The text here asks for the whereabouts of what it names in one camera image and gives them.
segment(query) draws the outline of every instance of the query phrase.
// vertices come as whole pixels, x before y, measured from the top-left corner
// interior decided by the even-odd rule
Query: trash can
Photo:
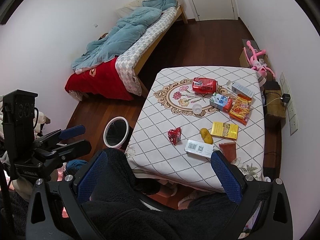
[[[103,141],[108,148],[125,150],[129,144],[133,128],[128,121],[118,116],[112,119],[104,129]]]

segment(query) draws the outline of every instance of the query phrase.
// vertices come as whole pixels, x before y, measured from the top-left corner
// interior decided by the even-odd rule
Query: black plug
[[[289,94],[283,94],[282,97],[280,98],[282,102],[284,103],[289,103],[291,96]]]

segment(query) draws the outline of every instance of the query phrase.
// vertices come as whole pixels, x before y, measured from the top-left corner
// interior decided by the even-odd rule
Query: silver screw
[[[65,181],[70,181],[70,180],[72,180],[72,179],[73,179],[73,176],[72,176],[72,175],[67,175],[67,176],[64,178]]]
[[[248,175],[245,176],[245,179],[247,181],[253,181],[253,176],[248,174]]]
[[[40,184],[42,184],[42,182],[43,182],[43,179],[37,179],[36,184],[40,185]]]
[[[281,185],[282,184],[282,180],[281,179],[276,179],[276,183]]]

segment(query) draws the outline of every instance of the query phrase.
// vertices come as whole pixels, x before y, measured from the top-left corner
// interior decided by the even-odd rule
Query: yellow potato-shaped object
[[[213,139],[208,129],[202,128],[200,130],[201,137],[205,143],[213,144]]]

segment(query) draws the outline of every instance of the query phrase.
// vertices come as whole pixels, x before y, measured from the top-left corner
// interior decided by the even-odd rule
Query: white box
[[[213,150],[213,144],[204,142],[198,142],[194,140],[188,140],[184,149],[187,153],[197,154],[206,158],[211,158]]]
[[[246,88],[245,86],[241,85],[239,82],[234,82],[232,84],[232,91],[236,94],[242,94],[246,97],[252,98],[254,96],[254,92],[251,91],[249,88]]]

